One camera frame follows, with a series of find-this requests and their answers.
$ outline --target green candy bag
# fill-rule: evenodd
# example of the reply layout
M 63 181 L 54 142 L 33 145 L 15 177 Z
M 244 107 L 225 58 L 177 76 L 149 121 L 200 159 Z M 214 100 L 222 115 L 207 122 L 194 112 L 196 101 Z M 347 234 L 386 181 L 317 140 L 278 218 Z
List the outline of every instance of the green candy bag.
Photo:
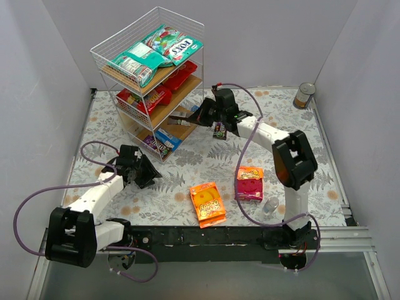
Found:
M 176 66 L 203 46 L 201 41 L 165 24 L 146 36 L 143 43 L 169 58 Z
M 127 76 L 130 76 L 130 73 L 135 75 L 142 88 L 154 77 L 158 67 L 173 65 L 170 59 L 160 55 L 142 42 L 135 43 L 114 58 L 112 62 L 122 71 L 126 71 Z

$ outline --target orange candy box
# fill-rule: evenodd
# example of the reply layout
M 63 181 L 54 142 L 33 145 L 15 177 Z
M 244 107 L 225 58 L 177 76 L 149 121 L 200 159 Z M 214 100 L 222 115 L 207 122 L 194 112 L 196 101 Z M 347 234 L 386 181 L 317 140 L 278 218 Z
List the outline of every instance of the orange candy box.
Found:
M 191 187 L 190 195 L 199 219 L 200 228 L 226 221 L 224 203 L 215 182 Z

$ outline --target red package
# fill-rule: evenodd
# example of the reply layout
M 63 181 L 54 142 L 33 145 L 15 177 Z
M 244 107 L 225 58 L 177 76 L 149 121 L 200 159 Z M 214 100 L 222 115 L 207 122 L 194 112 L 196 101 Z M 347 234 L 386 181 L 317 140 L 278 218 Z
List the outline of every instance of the red package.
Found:
M 172 91 L 176 91 L 197 68 L 197 64 L 186 61 L 178 70 L 167 78 L 163 85 Z
M 158 85 L 155 89 L 153 89 L 149 94 L 145 95 L 144 102 L 147 106 L 147 111 L 151 114 L 157 104 L 168 105 L 171 102 L 172 92 L 165 88 L 162 85 Z M 117 95 L 118 103 L 122 106 L 122 108 L 126 108 L 126 105 L 121 102 L 121 100 L 129 103 L 131 106 L 140 110 L 142 113 L 146 113 L 146 109 L 144 108 L 144 104 L 140 96 L 131 93 L 127 89 L 123 89 Z
M 240 166 L 237 174 L 237 193 L 240 200 L 263 200 L 263 169 Z

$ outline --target floral tablecloth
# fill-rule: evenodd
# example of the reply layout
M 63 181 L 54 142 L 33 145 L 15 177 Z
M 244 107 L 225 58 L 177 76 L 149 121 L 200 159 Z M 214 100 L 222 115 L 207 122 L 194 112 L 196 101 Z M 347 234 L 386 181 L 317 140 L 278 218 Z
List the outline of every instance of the floral tablecloth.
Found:
M 321 226 L 345 226 L 341 210 L 341 200 L 333 180 L 333 170 L 328 163 L 318 126 L 311 109 L 298 110 L 293 105 L 295 89 L 251 89 L 264 112 L 264 121 L 271 126 L 293 132 L 297 129 L 307 134 L 318 162 L 315 179 L 309 191 L 309 211 Z M 210 90 L 205 90 L 212 97 Z M 234 90 L 236 102 L 241 109 L 258 115 L 257 107 L 243 91 Z M 187 97 L 184 106 L 190 108 L 202 101 L 202 91 L 196 90 Z M 214 128 L 198 127 L 164 163 L 150 160 L 162 174 L 156 184 L 139 189 L 130 184 L 114 197 L 105 208 L 98 221 L 107 218 L 124 218 L 132 225 L 197 225 L 197 217 L 189 195 L 189 188 L 198 184 L 215 181 L 226 208 L 226 222 L 222 226 L 252 226 L 240 212 L 234 199 L 234 170 L 245 140 L 230 132 L 227 140 L 213 138 Z M 97 92 L 87 122 L 82 143 L 91 140 L 106 141 L 116 147 L 121 144 L 134 144 L 124 132 L 118 112 L 108 92 Z M 87 155 L 108 161 L 115 156 L 106 146 L 88 146 Z M 251 143 L 242 165 L 264 168 L 264 200 L 262 203 L 247 202 L 244 207 L 248 214 L 258 221 L 277 223 L 285 212 L 284 189 L 278 181 L 273 164 L 273 155 L 257 144 Z M 71 174 L 71 184 L 94 182 L 101 167 L 77 157 Z M 84 194 L 86 189 L 71 189 L 64 199 L 67 206 Z M 279 198 L 279 206 L 272 217 L 267 219 L 261 208 L 271 196 Z

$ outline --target teal package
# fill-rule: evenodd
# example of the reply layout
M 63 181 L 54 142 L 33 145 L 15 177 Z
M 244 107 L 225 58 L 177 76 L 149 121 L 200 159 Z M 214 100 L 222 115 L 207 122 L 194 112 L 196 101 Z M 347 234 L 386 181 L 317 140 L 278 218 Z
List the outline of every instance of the teal package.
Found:
M 170 59 L 162 56 L 142 42 L 136 42 L 133 46 L 128 48 L 125 53 L 130 55 L 135 61 L 151 69 L 173 65 L 173 62 Z
M 127 51 L 114 58 L 112 62 L 123 71 L 134 74 L 142 88 L 154 77 L 158 67 L 173 65 L 170 59 L 160 55 L 142 42 L 135 43 Z
M 118 70 L 121 70 L 126 76 L 131 77 L 131 74 L 135 75 L 142 88 L 150 82 L 156 72 L 156 70 L 135 61 L 126 52 L 119 54 L 112 62 L 110 66 L 113 68 L 117 66 Z
M 143 43 L 169 58 L 176 66 L 203 46 L 201 41 L 165 24 L 146 36 Z
M 155 133 L 155 136 L 157 139 L 159 139 L 165 146 L 172 148 L 172 151 L 174 152 L 178 146 L 182 143 L 181 139 L 178 139 L 177 137 L 173 136 L 172 134 L 169 134 L 163 129 L 158 129 Z

